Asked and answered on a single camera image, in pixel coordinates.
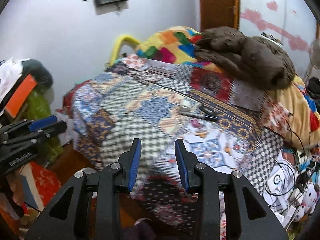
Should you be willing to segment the person's left hand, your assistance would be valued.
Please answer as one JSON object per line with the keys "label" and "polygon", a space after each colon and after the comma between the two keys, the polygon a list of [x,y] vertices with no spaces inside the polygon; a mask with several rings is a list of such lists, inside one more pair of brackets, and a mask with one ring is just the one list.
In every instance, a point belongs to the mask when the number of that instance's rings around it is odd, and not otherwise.
{"label": "person's left hand", "polygon": [[8,174],[6,179],[9,183],[10,189],[13,192],[13,200],[16,204],[22,206],[24,203],[23,184],[18,170]]}

